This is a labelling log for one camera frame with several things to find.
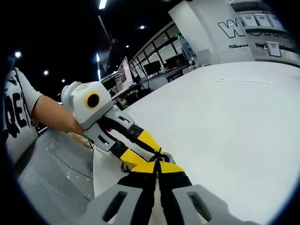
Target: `white tabletop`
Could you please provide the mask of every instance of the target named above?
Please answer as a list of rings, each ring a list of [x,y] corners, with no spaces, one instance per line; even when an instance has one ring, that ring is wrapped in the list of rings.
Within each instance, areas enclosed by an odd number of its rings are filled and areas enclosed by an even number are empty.
[[[126,112],[173,155],[193,184],[223,199],[241,220],[269,223],[297,184],[299,68],[270,62],[202,67]],[[96,196],[125,175],[120,165],[113,156],[95,151]],[[152,214],[160,218],[156,213],[154,209]]]

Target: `black ceiling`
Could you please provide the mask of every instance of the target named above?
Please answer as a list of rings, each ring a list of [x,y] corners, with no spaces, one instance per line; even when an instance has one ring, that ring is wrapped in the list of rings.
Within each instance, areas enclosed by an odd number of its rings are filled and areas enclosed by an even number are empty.
[[[33,87],[59,101],[57,96],[73,81],[98,80],[96,51],[104,37],[101,16],[116,44],[118,57],[110,62],[121,63],[131,58],[160,29],[171,21],[168,10],[181,0],[107,0],[99,11],[99,0],[52,0],[29,4],[13,1],[8,8],[8,24],[13,34],[21,37],[22,57],[15,66],[26,75]]]

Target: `gray mesh surface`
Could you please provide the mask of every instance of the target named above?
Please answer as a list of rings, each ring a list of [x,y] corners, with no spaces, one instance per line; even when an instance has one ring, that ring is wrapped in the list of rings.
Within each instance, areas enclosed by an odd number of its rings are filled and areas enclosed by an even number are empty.
[[[71,224],[95,197],[93,152],[65,133],[45,132],[15,168],[27,197],[50,224]]]

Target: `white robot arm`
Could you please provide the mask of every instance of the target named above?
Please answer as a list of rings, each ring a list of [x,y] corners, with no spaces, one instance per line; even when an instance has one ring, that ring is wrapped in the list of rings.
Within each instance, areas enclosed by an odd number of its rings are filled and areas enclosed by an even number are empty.
[[[93,140],[102,153],[112,152],[132,167],[147,162],[110,135],[106,129],[112,128],[146,151],[157,154],[158,157],[163,156],[161,148],[151,135],[136,125],[127,113],[113,105],[109,92],[101,82],[74,82],[64,87],[61,100],[65,108],[73,112],[84,129],[84,135]]]

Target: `yellow camera ring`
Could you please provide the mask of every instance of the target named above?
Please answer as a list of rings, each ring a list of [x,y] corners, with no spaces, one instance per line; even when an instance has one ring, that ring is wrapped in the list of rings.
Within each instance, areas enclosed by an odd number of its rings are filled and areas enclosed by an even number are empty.
[[[95,108],[100,102],[100,96],[97,92],[93,91],[87,95],[85,98],[85,106],[88,109]]]

